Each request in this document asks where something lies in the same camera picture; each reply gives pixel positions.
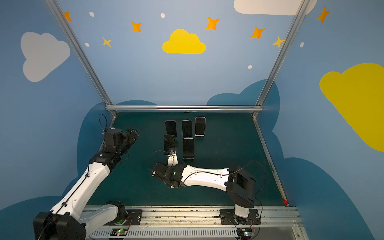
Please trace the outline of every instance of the robotic arm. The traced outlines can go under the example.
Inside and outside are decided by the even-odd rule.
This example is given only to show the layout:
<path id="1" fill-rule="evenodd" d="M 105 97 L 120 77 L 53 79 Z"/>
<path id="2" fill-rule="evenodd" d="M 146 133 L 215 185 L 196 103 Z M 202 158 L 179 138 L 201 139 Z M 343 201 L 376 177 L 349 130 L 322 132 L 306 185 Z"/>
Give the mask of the robotic arm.
<path id="1" fill-rule="evenodd" d="M 89 234 L 108 222 L 126 218 L 122 202 L 110 201 L 91 214 L 80 217 L 84 206 L 100 183 L 115 168 L 135 143 L 139 134 L 133 129 L 123 132 L 109 128 L 104 133 L 102 150 L 89 161 L 88 168 L 71 190 L 52 207 L 50 212 L 40 212 L 33 221 L 37 240 L 84 240 Z"/>
<path id="2" fill-rule="evenodd" d="M 152 176 L 158 177 L 170 188 L 199 185 L 223 190 L 235 203 L 235 215 L 240 220 L 248 217 L 255 200 L 256 180 L 253 176 L 237 165 L 224 169 L 202 169 L 179 164 L 175 157 L 176 150 L 170 150 L 168 165 L 156 163 Z"/>

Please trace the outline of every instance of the blue wall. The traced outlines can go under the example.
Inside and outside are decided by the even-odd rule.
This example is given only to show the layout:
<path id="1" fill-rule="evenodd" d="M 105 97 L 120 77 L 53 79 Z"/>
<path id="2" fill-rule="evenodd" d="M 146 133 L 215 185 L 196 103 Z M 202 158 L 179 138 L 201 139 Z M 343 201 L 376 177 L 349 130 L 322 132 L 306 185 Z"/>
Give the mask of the blue wall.
<path id="1" fill-rule="evenodd" d="M 331 13 L 322 23 L 317 18 L 324 8 Z M 363 63 L 384 66 L 383 12 L 382 1 L 318 0 L 257 116 L 288 201 L 298 207 L 310 239 L 384 239 L 384 152 L 364 142 L 319 85 L 328 72 Z M 347 83 L 345 89 L 353 87 Z M 348 105 L 357 102 L 359 95 Z"/>
<path id="2" fill-rule="evenodd" d="M 0 29 L 0 235 L 17 239 L 12 234 L 23 232 L 23 239 L 34 239 L 33 218 L 60 200 L 99 148 L 98 114 L 109 122 L 111 116 L 43 0 L 3 1 Z M 26 32 L 49 33 L 70 48 L 69 57 L 38 82 L 23 72 Z"/>
<path id="3" fill-rule="evenodd" d="M 239 13 L 234 0 L 59 3 L 70 13 L 70 25 L 114 104 L 141 100 L 206 105 L 217 94 L 240 94 L 268 77 L 279 51 L 273 44 L 278 36 L 285 38 L 293 20 L 293 16 Z M 220 19 L 216 31 L 206 30 L 208 18 Z M 131 22 L 141 23 L 141 32 L 133 32 Z M 255 27 L 265 28 L 260 39 L 251 39 Z M 206 45 L 205 52 L 163 51 L 163 43 L 179 28 L 196 34 Z M 111 40 L 111 47 L 103 45 L 103 38 Z"/>

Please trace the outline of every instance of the smartphone screen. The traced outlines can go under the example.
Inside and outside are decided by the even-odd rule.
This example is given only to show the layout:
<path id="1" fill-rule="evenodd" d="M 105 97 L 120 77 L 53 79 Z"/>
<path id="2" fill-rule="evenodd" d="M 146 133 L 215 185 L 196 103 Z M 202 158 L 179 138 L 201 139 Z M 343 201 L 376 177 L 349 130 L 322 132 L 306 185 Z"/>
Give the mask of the smartphone screen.
<path id="1" fill-rule="evenodd" d="M 168 135 L 175 135 L 177 137 L 176 121 L 166 121 L 166 130 Z"/>
<path id="2" fill-rule="evenodd" d="M 195 140 L 193 138 L 183 139 L 183 159 L 193 159 L 195 157 Z"/>
<path id="3" fill-rule="evenodd" d="M 203 137 L 205 134 L 205 117 L 195 118 L 195 136 Z"/>
<path id="4" fill-rule="evenodd" d="M 175 135 L 164 135 L 164 155 L 169 154 L 170 148 L 175 148 Z"/>
<path id="5" fill-rule="evenodd" d="M 181 124 L 183 137 L 192 137 L 192 120 L 183 120 Z"/>

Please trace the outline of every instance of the white cloud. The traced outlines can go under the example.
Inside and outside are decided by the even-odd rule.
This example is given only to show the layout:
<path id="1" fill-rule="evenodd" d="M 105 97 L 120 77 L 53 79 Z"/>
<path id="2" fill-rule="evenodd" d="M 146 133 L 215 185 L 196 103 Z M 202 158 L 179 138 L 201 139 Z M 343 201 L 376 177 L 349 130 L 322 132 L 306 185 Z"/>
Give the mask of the white cloud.
<path id="1" fill-rule="evenodd" d="M 23 72 L 31 82 L 41 81 L 67 60 L 71 53 L 66 42 L 58 41 L 49 33 L 39 35 L 26 32 L 22 36 L 21 46 L 26 58 Z"/>
<path id="2" fill-rule="evenodd" d="M 308 14 L 317 0 L 310 0 Z M 296 15 L 301 0 L 235 0 L 235 10 L 242 14 Z"/>

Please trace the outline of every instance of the green work surface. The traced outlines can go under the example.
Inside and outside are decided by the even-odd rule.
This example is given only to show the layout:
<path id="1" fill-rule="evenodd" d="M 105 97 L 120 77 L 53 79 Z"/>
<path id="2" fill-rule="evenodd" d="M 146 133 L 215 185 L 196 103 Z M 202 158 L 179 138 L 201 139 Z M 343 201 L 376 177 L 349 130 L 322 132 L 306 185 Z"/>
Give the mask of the green work surface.
<path id="1" fill-rule="evenodd" d="M 167 164 L 167 156 L 157 150 L 164 149 L 166 128 L 164 121 L 175 120 L 177 126 L 176 148 L 178 162 L 183 162 L 183 136 L 181 121 L 206 117 L 204 137 L 195 137 L 195 159 L 188 165 L 222 169 L 234 164 L 244 166 L 258 161 L 266 170 L 266 183 L 256 195 L 264 206 L 284 206 L 268 160 L 249 113 L 119 113 L 113 126 L 126 130 L 137 129 L 140 136 L 131 147 L 129 156 L 119 163 L 100 184 L 88 205 L 103 205 L 109 200 L 122 201 L 126 205 L 234 205 L 227 193 L 210 187 L 190 186 L 168 188 L 153 177 L 149 169 L 157 162 Z M 255 193 L 265 180 L 263 169 L 253 162 L 245 168 L 255 176 Z"/>

